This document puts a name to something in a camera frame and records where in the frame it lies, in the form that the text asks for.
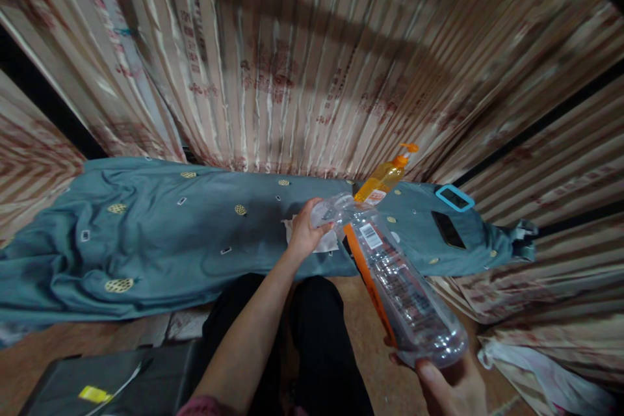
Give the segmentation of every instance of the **white tissue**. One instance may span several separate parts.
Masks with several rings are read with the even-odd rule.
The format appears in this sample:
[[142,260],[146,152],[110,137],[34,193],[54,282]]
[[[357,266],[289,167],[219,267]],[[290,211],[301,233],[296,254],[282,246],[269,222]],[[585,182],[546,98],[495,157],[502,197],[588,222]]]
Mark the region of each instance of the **white tissue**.
[[[291,235],[293,233],[293,220],[297,217],[297,215],[293,215],[292,220],[282,220],[284,226],[286,227],[286,243],[291,243]],[[314,253],[319,254],[322,252],[331,252],[332,250],[338,250],[338,237],[336,236],[336,232],[332,229],[323,237],[320,238],[320,242],[318,243],[317,248]]]

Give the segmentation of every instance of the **plastic water bottle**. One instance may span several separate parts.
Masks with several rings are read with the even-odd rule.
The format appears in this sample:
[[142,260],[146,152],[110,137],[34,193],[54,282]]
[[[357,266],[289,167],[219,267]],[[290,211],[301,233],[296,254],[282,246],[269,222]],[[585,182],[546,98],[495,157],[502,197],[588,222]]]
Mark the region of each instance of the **plastic water bottle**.
[[379,212],[348,194],[317,206],[322,203],[317,216],[322,212],[321,224],[334,221],[333,228],[346,233],[399,358],[410,367],[429,359],[440,369],[459,361],[468,345],[463,325],[410,263]]
[[310,224],[313,228],[317,228],[328,222],[340,221],[345,209],[353,205],[353,202],[353,195],[347,192],[341,192],[338,195],[318,202],[310,213]]

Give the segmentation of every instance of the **black pants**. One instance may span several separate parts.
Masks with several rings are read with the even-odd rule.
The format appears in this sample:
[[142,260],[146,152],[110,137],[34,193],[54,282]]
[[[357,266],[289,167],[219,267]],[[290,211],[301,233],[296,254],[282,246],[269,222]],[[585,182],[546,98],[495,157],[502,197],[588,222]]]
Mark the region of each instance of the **black pants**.
[[[264,279],[246,274],[217,299],[203,325],[210,362],[229,327]],[[359,373],[343,318],[343,300],[330,281],[314,276],[294,292],[289,322],[299,351],[295,404],[315,415],[372,415],[371,401]],[[273,345],[250,408],[250,415],[282,415],[280,404],[280,342]]]

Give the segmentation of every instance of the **pump dispenser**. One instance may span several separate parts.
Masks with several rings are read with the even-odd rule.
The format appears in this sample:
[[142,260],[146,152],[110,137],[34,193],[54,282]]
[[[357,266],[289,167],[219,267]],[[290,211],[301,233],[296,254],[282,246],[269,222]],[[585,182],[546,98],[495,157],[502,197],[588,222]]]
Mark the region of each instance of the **pump dispenser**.
[[377,166],[377,169],[357,192],[355,196],[357,202],[375,206],[400,182],[405,174],[405,166],[408,165],[410,156],[418,151],[418,146],[415,144],[401,143],[401,146],[408,149],[407,153]]

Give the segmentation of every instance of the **barcode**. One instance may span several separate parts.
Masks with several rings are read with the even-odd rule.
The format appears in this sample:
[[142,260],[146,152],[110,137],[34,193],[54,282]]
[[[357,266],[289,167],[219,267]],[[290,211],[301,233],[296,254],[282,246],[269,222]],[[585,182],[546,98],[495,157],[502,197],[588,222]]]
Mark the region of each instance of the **barcode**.
[[365,224],[359,229],[359,231],[364,236],[364,240],[370,248],[376,248],[383,244],[382,240],[377,235],[377,232],[375,232],[375,229],[370,224]]

